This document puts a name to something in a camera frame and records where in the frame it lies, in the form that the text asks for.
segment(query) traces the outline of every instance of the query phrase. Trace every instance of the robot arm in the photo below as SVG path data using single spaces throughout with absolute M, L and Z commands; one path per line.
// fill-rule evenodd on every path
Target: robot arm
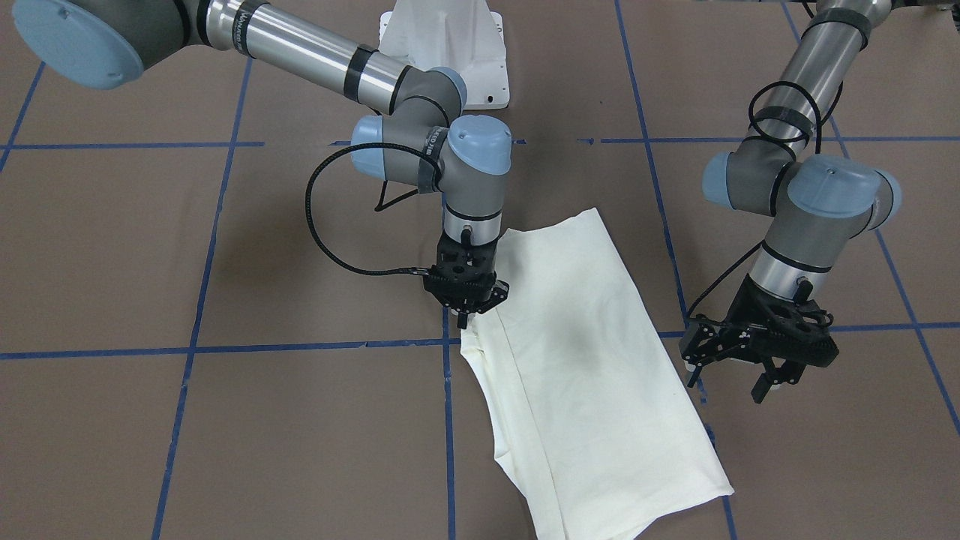
M 890 0 L 819 1 L 780 81 L 751 104 L 751 127 L 739 148 L 707 166 L 708 200 L 771 216 L 773 223 L 724 320 L 690 319 L 680 345 L 692 368 L 688 385 L 712 362 L 746 360 L 764 367 L 752 392 L 760 403 L 771 387 L 796 384 L 807 365 L 827 367 L 837 356 L 832 316 L 813 299 L 847 241 L 896 213 L 900 187 L 888 173 L 820 155 L 819 148 L 804 163 L 797 156 L 819 138 L 827 121 L 821 111 L 891 9 Z
M 113 88 L 184 46 L 235 49 L 390 115 L 366 116 L 353 144 L 392 143 L 428 156 L 368 148 L 358 170 L 446 195 L 437 263 L 424 288 L 458 313 L 506 299 L 493 260 L 512 136 L 488 116 L 462 116 L 467 89 L 449 68 L 421 71 L 262 0 L 17 0 L 17 30 L 51 67 L 84 86 Z

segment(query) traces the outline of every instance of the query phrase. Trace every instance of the fabric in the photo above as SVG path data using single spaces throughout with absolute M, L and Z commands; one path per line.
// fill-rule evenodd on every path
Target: fabric
M 596 209 L 507 231 L 497 274 L 510 297 L 470 318 L 461 354 L 538 538 L 632 539 L 732 493 Z

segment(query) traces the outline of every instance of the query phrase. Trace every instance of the blue cap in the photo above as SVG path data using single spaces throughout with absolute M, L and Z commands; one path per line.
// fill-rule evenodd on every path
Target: blue cap
M 356 127 L 353 128 L 353 138 L 350 140 L 350 144 L 363 144 L 365 142 L 383 142 L 383 116 L 364 116 L 357 122 Z M 387 178 L 387 173 L 383 168 L 382 148 L 368 148 L 351 152 L 350 160 L 353 161 L 353 167 L 365 175 L 380 180 Z
M 143 60 L 96 15 L 64 0 L 16 0 L 16 30 L 62 76 L 107 90 L 138 79 Z
M 730 193 L 727 190 L 727 160 L 730 152 L 721 152 L 714 156 L 704 169 L 703 190 L 708 201 L 733 209 Z
M 447 79 L 453 82 L 457 86 L 457 92 L 460 93 L 460 112 L 463 112 L 467 108 L 467 83 L 464 82 L 464 78 L 460 76 L 452 67 L 439 66 L 428 69 L 427 71 L 436 71 L 437 73 L 443 73 L 446 75 Z
M 887 215 L 887 219 L 890 219 L 894 216 L 894 214 L 897 213 L 897 210 L 900 209 L 900 205 L 903 204 L 903 190 L 900 189 L 900 183 L 897 182 L 897 179 L 894 178 L 894 175 L 880 169 L 877 169 L 876 172 L 880 173 L 880 176 L 883 177 L 883 180 L 887 181 L 887 184 L 890 185 L 890 190 L 894 195 L 893 203 L 890 206 L 890 214 Z
M 817 155 L 800 167 L 787 187 L 793 204 L 813 215 L 842 219 L 870 209 L 880 175 L 874 169 L 838 156 Z
M 506 124 L 492 116 L 461 116 L 450 125 L 446 138 L 450 149 L 464 163 L 492 175 L 510 170 L 513 135 Z

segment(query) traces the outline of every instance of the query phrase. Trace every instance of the brown surface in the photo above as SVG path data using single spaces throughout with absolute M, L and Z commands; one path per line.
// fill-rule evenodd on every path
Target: brown surface
M 392 6 L 277 3 L 368 43 Z M 0 0 L 2 13 L 10 4 Z M 750 97 L 795 46 L 781 7 L 622 4 L 649 136 L 743 135 Z M 646 146 L 601 143 L 643 136 L 615 4 L 492 8 L 505 19 L 513 95 L 492 114 L 526 141 L 514 147 L 504 225 L 534 229 L 597 207 L 658 330 L 681 330 Z M 800 7 L 790 11 L 803 24 Z M 6 15 L 0 45 L 6 144 L 37 61 Z M 957 59 L 947 13 L 895 12 L 848 77 L 841 133 L 960 137 Z M 416 279 L 339 269 L 302 223 L 306 177 L 367 110 L 255 62 L 235 125 L 244 67 L 235 54 L 197 48 L 111 92 L 44 70 L 17 144 L 222 144 L 9 152 L 0 172 L 0 537 L 146 538 L 160 502 L 163 538 L 432 539 L 454 528 L 461 539 L 533 538 L 524 500 L 492 460 L 490 417 L 456 345 L 447 418 L 436 302 Z M 234 128 L 264 146 L 231 152 Z M 768 227 L 702 199 L 704 164 L 734 147 L 651 145 L 688 303 Z M 852 241 L 821 304 L 840 326 L 888 326 L 837 332 L 833 366 L 762 406 L 749 396 L 755 366 L 709 369 L 705 391 L 690 396 L 737 489 L 732 515 L 714 501 L 658 520 L 642 538 L 731 538 L 728 518 L 744 540 L 960 536 L 957 427 L 911 328 L 950 327 L 922 335 L 957 399 L 960 141 L 846 147 L 901 180 L 904 206 L 883 238 L 916 321 L 876 237 Z M 377 190 L 346 163 L 332 168 L 315 203 L 324 238 L 361 266 L 430 261 L 438 198 L 373 214 Z M 703 309 L 721 315 L 740 275 Z M 393 341 L 411 339 L 433 341 Z M 684 375 L 678 340 L 664 342 Z M 164 488 L 181 382 L 188 392 Z

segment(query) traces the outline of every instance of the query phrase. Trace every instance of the white cloth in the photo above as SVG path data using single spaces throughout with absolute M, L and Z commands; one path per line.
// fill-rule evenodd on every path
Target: white cloth
M 510 297 L 462 332 L 537 536 L 633 539 L 732 493 L 596 209 L 500 239 Z

